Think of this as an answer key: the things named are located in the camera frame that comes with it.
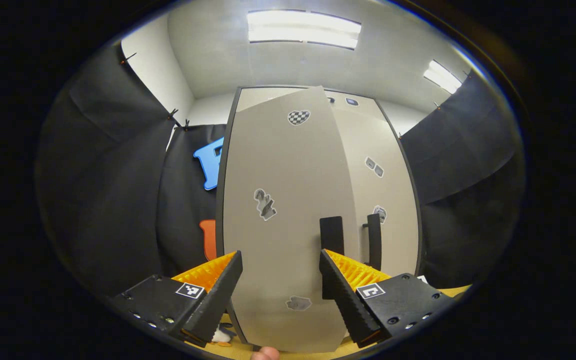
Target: fluorescent light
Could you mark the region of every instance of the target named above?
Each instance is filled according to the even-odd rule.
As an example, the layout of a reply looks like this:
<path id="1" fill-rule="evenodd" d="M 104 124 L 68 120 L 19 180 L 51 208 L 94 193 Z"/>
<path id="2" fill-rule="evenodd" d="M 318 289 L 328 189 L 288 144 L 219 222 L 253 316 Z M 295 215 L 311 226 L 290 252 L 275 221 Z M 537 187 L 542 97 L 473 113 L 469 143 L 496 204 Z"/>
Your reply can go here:
<path id="1" fill-rule="evenodd" d="M 451 94 L 454 94 L 455 91 L 462 86 L 462 82 L 459 81 L 455 75 L 435 60 L 430 61 L 428 70 L 423 73 L 423 77 L 434 82 Z"/>
<path id="2" fill-rule="evenodd" d="M 247 14 L 248 40 L 309 41 L 344 48 L 357 47 L 362 26 L 327 14 L 268 10 Z"/>

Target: black fabric backdrop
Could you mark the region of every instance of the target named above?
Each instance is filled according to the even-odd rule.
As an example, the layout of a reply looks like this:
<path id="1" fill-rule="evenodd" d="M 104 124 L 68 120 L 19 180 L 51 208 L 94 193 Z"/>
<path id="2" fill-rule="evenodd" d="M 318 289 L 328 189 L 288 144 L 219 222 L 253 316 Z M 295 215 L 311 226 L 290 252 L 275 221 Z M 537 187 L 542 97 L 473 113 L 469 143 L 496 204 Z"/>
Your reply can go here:
<path id="1" fill-rule="evenodd" d="M 205 262 L 199 221 L 215 218 L 215 190 L 192 154 L 226 128 L 177 130 L 166 152 L 174 121 L 121 58 L 103 48 L 59 92 L 35 173 L 55 250 L 107 296 Z"/>
<path id="2" fill-rule="evenodd" d="M 430 284 L 439 289 L 473 284 L 499 259 L 519 219 L 526 186 L 522 166 L 515 155 L 464 191 L 421 205 L 420 272 Z"/>
<path id="3" fill-rule="evenodd" d="M 472 284 L 502 255 L 526 186 L 514 118 L 474 71 L 402 136 L 420 203 L 420 273 L 436 288 Z"/>
<path id="4" fill-rule="evenodd" d="M 461 87 L 406 132 L 401 145 L 420 204 L 460 192 L 489 177 L 517 150 L 512 114 L 474 71 Z"/>
<path id="5" fill-rule="evenodd" d="M 157 241 L 166 276 L 206 262 L 199 222 L 215 218 L 217 188 L 204 189 L 204 171 L 193 153 L 224 137 L 224 132 L 225 124 L 174 130 L 161 172 L 157 206 Z"/>

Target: gray panel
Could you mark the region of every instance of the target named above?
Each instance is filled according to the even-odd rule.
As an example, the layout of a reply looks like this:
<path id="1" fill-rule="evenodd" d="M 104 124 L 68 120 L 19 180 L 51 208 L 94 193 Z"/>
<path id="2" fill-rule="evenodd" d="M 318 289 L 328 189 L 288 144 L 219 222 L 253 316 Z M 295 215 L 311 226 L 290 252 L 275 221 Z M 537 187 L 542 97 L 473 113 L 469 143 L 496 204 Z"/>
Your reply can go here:
<path id="1" fill-rule="evenodd" d="M 366 106 L 354 106 L 354 111 L 347 109 L 350 105 L 338 104 L 337 101 L 331 106 L 352 180 L 361 234 L 361 261 L 368 261 L 368 229 L 361 228 L 361 224 L 366 223 L 366 216 L 372 214 L 378 205 L 386 209 L 387 214 L 381 225 L 381 271 L 390 276 L 405 272 L 414 274 L 418 262 L 419 231 L 410 174 L 390 125 L 375 101 L 364 99 Z M 379 112 L 379 117 L 369 115 L 373 107 Z M 366 157 L 370 157 L 375 167 L 382 169 L 381 176 L 374 168 L 366 166 Z"/>
<path id="2" fill-rule="evenodd" d="M 278 98 L 293 92 L 301 91 L 306 86 L 298 86 L 294 88 L 288 87 L 254 87 L 241 89 L 241 95 L 237 103 L 237 111 L 240 112 L 254 105 L 261 104 L 265 101 Z"/>
<path id="3" fill-rule="evenodd" d="M 379 109 L 375 100 L 370 97 L 352 95 L 349 93 L 343 93 L 339 91 L 326 90 L 326 96 L 334 98 L 334 103 L 332 104 L 333 110 L 344 110 L 347 112 L 354 112 L 356 114 L 361 114 L 362 116 L 370 116 L 373 119 L 386 121 L 382 110 Z M 355 100 L 359 105 L 350 105 L 346 102 L 346 98 Z"/>
<path id="4" fill-rule="evenodd" d="M 242 91 L 240 102 L 244 97 Z M 292 125 L 293 110 L 308 110 L 310 118 Z M 323 89 L 237 112 L 223 186 L 224 252 L 243 255 L 232 305 L 246 340 L 299 353 L 336 350 L 346 328 L 334 301 L 322 300 L 319 219 L 342 216 L 346 244 L 358 244 L 359 225 L 342 139 Z M 276 214 L 266 221 L 256 189 L 274 200 Z M 348 255 L 357 257 L 357 247 Z M 290 309 L 292 296 L 312 305 Z"/>

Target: checkered sticker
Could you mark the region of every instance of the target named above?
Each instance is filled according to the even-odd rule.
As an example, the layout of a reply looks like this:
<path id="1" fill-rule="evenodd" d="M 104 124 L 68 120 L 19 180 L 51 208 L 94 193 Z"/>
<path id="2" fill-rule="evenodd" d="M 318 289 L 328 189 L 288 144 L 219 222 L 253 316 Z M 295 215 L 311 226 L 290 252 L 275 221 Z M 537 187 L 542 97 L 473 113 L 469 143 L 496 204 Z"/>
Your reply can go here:
<path id="1" fill-rule="evenodd" d="M 290 121 L 292 125 L 297 126 L 305 123 L 309 117 L 311 117 L 311 112 L 308 110 L 291 111 L 290 114 L 288 114 L 288 121 Z"/>

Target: ceiling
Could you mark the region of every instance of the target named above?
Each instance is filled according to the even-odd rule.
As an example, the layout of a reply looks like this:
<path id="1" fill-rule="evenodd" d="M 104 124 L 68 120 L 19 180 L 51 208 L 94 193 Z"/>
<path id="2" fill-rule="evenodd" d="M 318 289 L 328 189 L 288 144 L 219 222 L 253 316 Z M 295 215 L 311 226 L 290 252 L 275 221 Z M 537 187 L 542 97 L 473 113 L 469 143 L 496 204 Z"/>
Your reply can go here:
<path id="1" fill-rule="evenodd" d="M 361 23 L 355 50 L 295 42 L 249 43 L 250 10 L 301 9 Z M 470 64 L 438 30 L 377 0 L 194 0 L 173 9 L 168 31 L 195 98 L 241 85 L 322 85 L 421 112 L 450 94 L 423 78 L 435 59 L 464 80 Z"/>

